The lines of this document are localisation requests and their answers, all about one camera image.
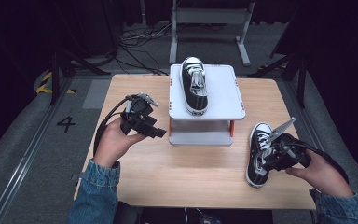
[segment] denim jacket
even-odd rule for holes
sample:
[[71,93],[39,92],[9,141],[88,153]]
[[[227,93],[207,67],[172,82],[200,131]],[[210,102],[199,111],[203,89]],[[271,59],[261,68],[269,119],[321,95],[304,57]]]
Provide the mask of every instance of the denim jacket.
[[[117,184],[120,163],[104,168],[91,159],[83,175],[67,223],[112,223],[117,211]],[[318,223],[358,223],[358,194],[340,198],[310,190]]]

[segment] wooden table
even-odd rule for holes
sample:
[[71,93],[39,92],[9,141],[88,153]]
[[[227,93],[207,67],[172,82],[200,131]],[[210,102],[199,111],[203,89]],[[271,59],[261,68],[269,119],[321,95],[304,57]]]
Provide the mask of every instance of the wooden table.
[[[246,117],[237,120],[230,147],[174,147],[168,133],[146,138],[121,159],[118,198],[134,206],[198,208],[314,209],[304,180],[271,171],[261,189],[249,187],[245,171],[249,160],[249,135],[257,122],[275,128],[290,119],[277,84],[271,79],[238,78]],[[99,119],[126,95],[148,93],[158,107],[151,114],[155,127],[169,129],[170,77],[115,75]],[[292,126],[288,133],[296,136]],[[92,146],[85,167],[92,157]]]

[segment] white shoelace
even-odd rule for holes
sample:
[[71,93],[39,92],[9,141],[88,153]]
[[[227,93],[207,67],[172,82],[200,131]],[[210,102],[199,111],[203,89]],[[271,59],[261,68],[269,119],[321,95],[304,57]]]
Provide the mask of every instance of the white shoelace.
[[191,88],[194,93],[202,93],[205,88],[205,79],[202,75],[202,68],[199,65],[190,65],[187,68],[188,73],[191,75]]
[[260,144],[260,150],[262,151],[261,156],[261,163],[265,164],[266,161],[264,158],[266,158],[272,151],[271,143],[268,142],[269,140],[269,134],[264,132],[257,133],[257,142]]

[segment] black high-top sneaker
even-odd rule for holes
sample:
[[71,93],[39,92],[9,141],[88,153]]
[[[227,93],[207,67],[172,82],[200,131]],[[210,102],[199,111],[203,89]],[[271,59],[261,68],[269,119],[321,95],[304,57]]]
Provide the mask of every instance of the black high-top sneaker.
[[188,113],[195,116],[203,115],[208,106],[208,94],[202,61],[195,57],[186,58],[182,63],[180,78]]
[[251,156],[246,170],[246,181],[256,189],[263,187],[269,178],[269,171],[262,165],[266,163],[265,158],[272,153],[271,143],[268,142],[271,133],[272,129],[267,123],[256,124],[251,132]]

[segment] canvas shoe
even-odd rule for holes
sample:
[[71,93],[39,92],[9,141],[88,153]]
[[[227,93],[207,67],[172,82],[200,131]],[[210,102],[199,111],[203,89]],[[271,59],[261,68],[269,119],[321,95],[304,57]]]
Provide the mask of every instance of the canvas shoe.
[[203,115],[208,106],[208,94],[202,61],[195,57],[186,58],[182,63],[179,77],[188,113],[194,116]]
[[267,123],[258,123],[252,129],[250,136],[250,158],[246,169],[246,181],[253,188],[263,187],[269,178],[269,171],[262,165],[266,163],[265,158],[272,153],[271,143],[268,142],[272,133]]

